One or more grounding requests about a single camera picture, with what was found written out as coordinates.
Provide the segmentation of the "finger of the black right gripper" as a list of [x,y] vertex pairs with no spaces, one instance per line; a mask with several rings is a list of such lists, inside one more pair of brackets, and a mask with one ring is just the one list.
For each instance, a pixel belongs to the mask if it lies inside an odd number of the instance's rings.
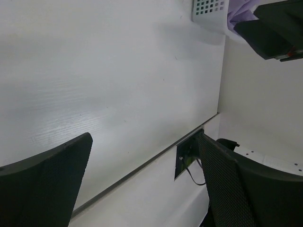
[[254,15],[298,49],[303,48],[303,2],[285,0],[260,5]]
[[294,60],[294,46],[260,20],[243,21],[234,30],[263,59]]

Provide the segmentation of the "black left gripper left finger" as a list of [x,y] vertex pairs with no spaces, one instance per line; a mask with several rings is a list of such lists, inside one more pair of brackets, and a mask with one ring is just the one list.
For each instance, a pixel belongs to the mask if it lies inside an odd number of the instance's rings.
[[92,148],[86,132],[51,150],[0,168],[2,227],[66,227]]

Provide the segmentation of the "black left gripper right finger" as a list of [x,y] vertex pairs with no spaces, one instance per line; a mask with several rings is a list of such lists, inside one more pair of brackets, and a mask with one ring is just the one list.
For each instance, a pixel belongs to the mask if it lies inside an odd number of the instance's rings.
[[303,178],[276,170],[197,137],[217,227],[301,227]]

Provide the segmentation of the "purple t-shirt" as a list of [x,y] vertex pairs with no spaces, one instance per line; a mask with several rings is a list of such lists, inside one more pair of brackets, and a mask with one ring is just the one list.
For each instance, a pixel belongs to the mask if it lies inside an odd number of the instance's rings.
[[257,20],[254,16],[253,9],[260,4],[259,0],[230,0],[227,14],[228,29],[235,34],[238,34],[234,27],[242,21]]

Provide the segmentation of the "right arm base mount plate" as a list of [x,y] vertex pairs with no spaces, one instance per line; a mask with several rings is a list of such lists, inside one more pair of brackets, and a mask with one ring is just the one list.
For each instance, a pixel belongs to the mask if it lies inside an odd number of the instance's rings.
[[198,165],[202,167],[199,161],[198,137],[203,132],[204,130],[201,129],[177,145],[174,179],[177,179],[196,160],[198,160]]

